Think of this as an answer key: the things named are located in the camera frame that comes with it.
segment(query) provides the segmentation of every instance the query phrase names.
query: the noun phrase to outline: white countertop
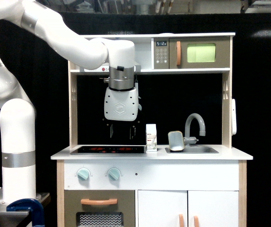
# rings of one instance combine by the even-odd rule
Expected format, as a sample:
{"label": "white countertop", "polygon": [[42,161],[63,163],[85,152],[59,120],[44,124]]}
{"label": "white countertop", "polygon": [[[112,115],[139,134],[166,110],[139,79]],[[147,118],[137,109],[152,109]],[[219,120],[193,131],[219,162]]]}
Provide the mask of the white countertop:
{"label": "white countertop", "polygon": [[55,155],[51,156],[52,160],[253,160],[253,156],[248,155],[236,148],[227,148],[223,145],[199,145],[202,147],[210,147],[218,151],[218,154],[185,154],[185,153],[171,153],[168,154],[165,148],[169,145],[158,145],[157,152],[151,151],[145,154],[98,154],[98,155],[71,155],[70,153],[80,148],[83,145],[77,145],[74,148],[67,147]]}

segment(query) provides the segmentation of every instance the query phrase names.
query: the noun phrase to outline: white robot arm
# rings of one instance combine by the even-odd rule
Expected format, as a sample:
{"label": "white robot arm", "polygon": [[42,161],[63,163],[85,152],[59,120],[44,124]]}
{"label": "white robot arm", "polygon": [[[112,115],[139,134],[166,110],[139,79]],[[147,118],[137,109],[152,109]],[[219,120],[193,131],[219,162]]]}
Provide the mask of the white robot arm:
{"label": "white robot arm", "polygon": [[[67,28],[60,14],[35,0],[0,0],[0,19],[42,38],[59,55],[85,69],[96,69],[109,61],[105,116],[110,120],[135,120],[138,97],[134,88],[132,42],[88,41]],[[0,108],[2,202],[8,204],[18,199],[35,198],[35,109],[1,59]]]}

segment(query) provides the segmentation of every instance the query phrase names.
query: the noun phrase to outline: microwave keypad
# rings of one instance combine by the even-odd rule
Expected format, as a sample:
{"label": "microwave keypad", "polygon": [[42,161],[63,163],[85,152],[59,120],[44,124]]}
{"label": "microwave keypad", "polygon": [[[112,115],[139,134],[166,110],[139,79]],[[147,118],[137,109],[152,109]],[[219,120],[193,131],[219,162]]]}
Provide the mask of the microwave keypad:
{"label": "microwave keypad", "polygon": [[169,68],[169,40],[164,38],[154,39],[154,68]]}

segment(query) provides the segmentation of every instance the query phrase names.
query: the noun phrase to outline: sink basin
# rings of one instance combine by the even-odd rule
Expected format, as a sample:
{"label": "sink basin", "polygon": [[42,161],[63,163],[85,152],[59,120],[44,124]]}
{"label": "sink basin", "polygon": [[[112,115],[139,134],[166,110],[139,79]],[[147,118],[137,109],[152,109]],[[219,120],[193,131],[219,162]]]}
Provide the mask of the sink basin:
{"label": "sink basin", "polygon": [[181,151],[174,151],[171,152],[169,148],[165,148],[167,153],[170,154],[218,154],[219,152],[214,150],[213,148],[208,148],[208,147],[199,147],[199,146],[189,146],[185,147]]}

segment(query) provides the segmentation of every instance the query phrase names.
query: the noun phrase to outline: small milk carton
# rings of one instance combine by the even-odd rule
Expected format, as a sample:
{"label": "small milk carton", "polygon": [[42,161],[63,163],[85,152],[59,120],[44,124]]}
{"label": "small milk carton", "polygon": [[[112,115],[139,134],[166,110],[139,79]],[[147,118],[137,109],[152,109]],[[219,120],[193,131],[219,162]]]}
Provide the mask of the small milk carton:
{"label": "small milk carton", "polygon": [[157,151],[156,124],[146,124],[147,151]]}

